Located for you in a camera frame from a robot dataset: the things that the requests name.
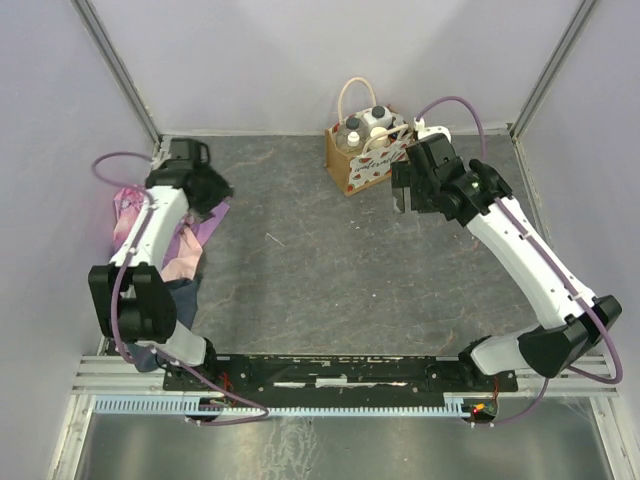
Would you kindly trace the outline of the burlap watermelon canvas bag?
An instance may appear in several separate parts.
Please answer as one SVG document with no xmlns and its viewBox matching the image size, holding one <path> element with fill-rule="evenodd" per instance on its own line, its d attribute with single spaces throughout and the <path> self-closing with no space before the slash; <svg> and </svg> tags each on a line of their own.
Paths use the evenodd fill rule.
<svg viewBox="0 0 640 480">
<path fill-rule="evenodd" d="M 366 87 L 370 97 L 370 105 L 363 110 L 347 113 L 344 109 L 345 95 L 349 87 L 356 83 L 360 83 Z M 353 77 L 344 84 L 338 95 L 337 122 L 327 128 L 324 133 L 325 168 L 339 190 L 347 197 L 390 178 L 392 164 L 404 157 L 404 148 L 411 141 L 413 128 L 410 126 L 411 134 L 406 134 L 402 139 L 390 143 L 387 148 L 369 149 L 368 143 L 371 131 L 362 123 L 361 117 L 366 110 L 376 105 L 387 107 L 393 115 L 393 122 L 387 129 L 388 131 L 393 127 L 408 124 L 404 117 L 393 108 L 377 101 L 375 91 L 367 79 L 363 77 Z M 358 117 L 362 124 L 362 140 L 364 146 L 361 154 L 358 156 L 345 155 L 343 153 L 344 147 L 338 148 L 336 146 L 335 138 L 338 126 L 350 116 Z"/>
</svg>

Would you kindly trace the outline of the pink purple cloth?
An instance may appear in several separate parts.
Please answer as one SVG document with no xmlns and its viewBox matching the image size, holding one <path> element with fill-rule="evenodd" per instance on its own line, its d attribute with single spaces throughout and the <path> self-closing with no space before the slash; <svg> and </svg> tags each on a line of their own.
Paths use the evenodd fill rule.
<svg viewBox="0 0 640 480">
<path fill-rule="evenodd" d="M 114 197 L 114 206 L 111 261 L 120 266 L 131 253 L 132 267 L 146 262 L 165 282 L 194 279 L 204 245 L 230 209 L 222 202 L 210 218 L 198 220 L 188 211 L 185 193 L 170 186 L 154 187 L 146 194 L 123 188 Z"/>
</svg>

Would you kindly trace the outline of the white square bottle grey cap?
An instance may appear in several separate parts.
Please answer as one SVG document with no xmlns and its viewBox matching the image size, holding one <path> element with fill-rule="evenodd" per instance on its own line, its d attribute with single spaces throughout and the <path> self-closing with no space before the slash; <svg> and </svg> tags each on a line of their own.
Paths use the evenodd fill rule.
<svg viewBox="0 0 640 480">
<path fill-rule="evenodd" d="M 361 121 L 369 131 L 376 127 L 388 129 L 393 122 L 393 115 L 387 107 L 376 105 L 363 113 Z"/>
</svg>

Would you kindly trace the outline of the dark blue towel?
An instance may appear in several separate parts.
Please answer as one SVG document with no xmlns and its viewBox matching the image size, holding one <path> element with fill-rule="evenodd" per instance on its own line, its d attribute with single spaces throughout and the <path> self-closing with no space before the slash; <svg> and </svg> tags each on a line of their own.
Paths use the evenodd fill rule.
<svg viewBox="0 0 640 480">
<path fill-rule="evenodd" d="M 207 341 L 191 327 L 197 313 L 198 280 L 164 283 L 158 275 L 134 277 L 140 319 L 127 313 L 118 321 L 132 363 L 141 373 L 158 363 L 199 367 L 206 362 Z"/>
</svg>

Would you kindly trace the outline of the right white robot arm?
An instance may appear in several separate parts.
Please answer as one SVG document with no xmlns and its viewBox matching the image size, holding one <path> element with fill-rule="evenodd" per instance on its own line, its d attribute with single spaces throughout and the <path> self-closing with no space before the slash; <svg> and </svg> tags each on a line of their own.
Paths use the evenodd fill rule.
<svg viewBox="0 0 640 480">
<path fill-rule="evenodd" d="M 490 165 L 464 163 L 444 129 L 429 128 L 392 165 L 392 192 L 399 212 L 440 213 L 483 243 L 529 301 L 534 326 L 472 342 L 460 355 L 459 382 L 478 391 L 494 375 L 530 368 L 544 378 L 564 370 L 605 343 L 618 384 L 623 369 L 609 334 L 622 313 L 612 295 L 599 297 L 559 260 L 528 221 L 511 187 Z"/>
</svg>

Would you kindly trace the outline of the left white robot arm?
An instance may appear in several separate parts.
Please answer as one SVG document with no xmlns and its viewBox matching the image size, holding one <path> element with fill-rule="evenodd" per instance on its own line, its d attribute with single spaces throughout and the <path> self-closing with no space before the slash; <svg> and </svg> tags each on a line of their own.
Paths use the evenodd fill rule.
<svg viewBox="0 0 640 480">
<path fill-rule="evenodd" d="M 211 166 L 205 143 L 173 138 L 167 153 L 135 187 L 142 196 L 139 214 L 109 262 L 90 269 L 88 284 L 101 332 L 126 362 L 147 350 L 187 367 L 187 380 L 209 390 L 221 375 L 216 351 L 179 321 L 161 269 L 178 226 L 190 214 L 211 214 L 233 189 Z"/>
</svg>

